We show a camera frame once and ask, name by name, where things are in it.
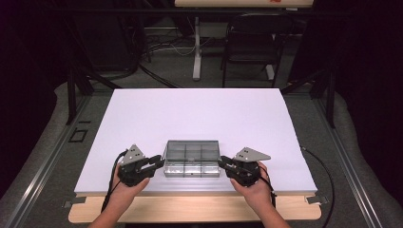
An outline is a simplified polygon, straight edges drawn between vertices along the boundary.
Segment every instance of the human arm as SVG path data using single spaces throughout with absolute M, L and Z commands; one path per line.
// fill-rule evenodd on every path
M 149 178 L 144 179 L 133 187 L 121 183 L 118 177 L 119 165 L 115 169 L 113 186 L 116 186 L 110 195 L 105 210 L 88 227 L 109 228 L 114 227 L 121 215 L 127 210 L 134 198 L 148 185 Z
M 267 167 L 260 161 L 258 161 L 258 163 L 261 167 L 261 176 L 268 181 L 269 179 L 264 171 L 267 170 Z M 248 203 L 248 205 L 255 211 L 265 228 L 290 227 L 273 206 L 270 196 L 271 190 L 264 181 L 258 180 L 257 183 L 249 187 L 240 185 L 234 179 L 231 179 L 230 181 L 235 190 L 245 197 L 246 203 Z

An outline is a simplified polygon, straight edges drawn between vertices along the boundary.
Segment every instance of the black curtain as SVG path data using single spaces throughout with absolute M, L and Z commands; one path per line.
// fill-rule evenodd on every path
M 383 187 L 403 205 L 403 23 L 402 4 L 381 2 L 337 74 L 360 150 Z
M 337 10 L 362 14 L 356 34 L 349 36 L 357 39 L 337 61 L 336 91 L 347 103 L 366 162 L 383 187 L 403 205 L 402 3 L 317 0 L 314 7 L 321 12 Z M 339 40 L 347 26 L 344 21 L 309 21 L 289 80 L 324 68 L 339 51 Z
M 48 124 L 67 68 L 32 1 L 2 1 L 0 10 L 2 197 Z

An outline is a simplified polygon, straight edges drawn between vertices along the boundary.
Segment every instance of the white tabletop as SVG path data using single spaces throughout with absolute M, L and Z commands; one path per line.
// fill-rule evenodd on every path
M 217 140 L 222 155 L 244 146 L 271 156 L 268 166 L 279 195 L 312 195 L 317 188 L 300 152 L 278 89 L 115 89 L 77 182 L 78 196 L 102 196 L 119 153 L 136 143 L 147 157 L 162 155 L 169 140 Z M 144 189 L 154 193 L 230 193 L 219 178 L 166 178 L 163 168 Z
M 189 8 L 310 8 L 314 0 L 175 0 L 176 7 Z

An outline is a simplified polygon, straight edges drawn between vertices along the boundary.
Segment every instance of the gray carpet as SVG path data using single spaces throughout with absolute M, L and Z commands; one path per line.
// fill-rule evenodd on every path
M 281 65 L 278 86 L 285 86 L 286 76 L 292 64 L 294 52 L 297 47 L 297 39 L 289 43 Z M 222 48 L 220 42 L 205 45 L 203 49 L 201 80 L 192 80 L 193 54 L 179 55 L 175 50 L 159 51 L 152 55 L 152 62 L 142 61 L 142 64 L 154 73 L 169 79 L 183 87 L 220 87 L 221 86 L 221 60 Z M 130 77 L 114 81 L 123 87 L 164 87 L 142 71 L 138 70 Z M 90 98 L 83 99 L 86 104 L 74 125 L 70 127 L 67 139 L 61 143 L 60 157 L 51 166 L 50 175 L 44 182 L 43 189 L 37 199 L 34 199 L 32 207 L 28 208 L 21 218 L 20 227 L 86 227 L 87 224 L 71 224 L 67 220 L 68 208 L 63 208 L 65 200 L 74 198 L 74 187 L 81 169 L 85 163 L 87 153 L 96 135 L 98 126 L 105 113 L 111 91 L 104 85 L 93 82 L 96 92 Z M 234 86 L 244 86 L 245 83 L 235 83 Z M 32 151 L 29 160 L 20 172 L 19 176 L 10 187 L 9 191 L 0 201 L 1 220 L 0 226 L 6 227 L 10 218 L 15 218 L 13 212 L 18 208 L 18 203 L 24 198 L 29 189 L 29 184 L 34 180 L 36 172 L 40 170 L 43 162 L 54 151 L 61 136 L 66 132 L 67 120 L 67 87 L 62 85 L 56 90 L 58 105 L 54 111 L 47 129 Z M 329 168 L 336 185 L 336 204 L 332 212 L 329 227 L 368 227 L 362 211 L 355 199 L 355 193 L 346 179 L 337 156 L 337 148 L 329 134 L 326 123 L 321 119 L 321 110 L 317 108 L 319 101 L 311 100 L 303 87 L 298 93 L 285 96 L 285 101 L 292 117 L 297 137 L 301 145 L 315 153 Z M 355 170 L 362 180 L 374 209 L 384 227 L 399 227 L 403 222 L 401 207 L 392 199 L 377 181 L 371 168 L 362 159 L 359 148 L 356 145 L 354 126 L 349 118 L 348 111 L 342 99 L 336 96 L 336 132 L 345 145 L 346 151 L 351 157 Z M 77 128 L 81 132 L 86 131 L 82 142 L 69 142 L 71 129 Z M 76 134 L 71 138 L 80 141 Z M 318 188 L 318 195 L 331 199 L 331 187 L 329 178 L 323 167 L 311 155 L 304 157 L 311 169 L 313 178 Z M 293 227 L 322 227 L 324 220 L 330 212 L 331 203 L 322 205 L 322 218 L 313 221 L 293 220 L 289 223 Z M 200 227 L 213 227 L 214 224 L 201 224 Z

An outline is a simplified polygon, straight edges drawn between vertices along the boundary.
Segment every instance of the office chair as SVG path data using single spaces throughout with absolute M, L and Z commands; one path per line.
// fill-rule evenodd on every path
M 275 65 L 272 87 L 278 76 L 283 45 L 293 28 L 293 19 L 281 13 L 245 13 L 228 24 L 221 60 L 222 87 L 225 87 L 227 63 Z

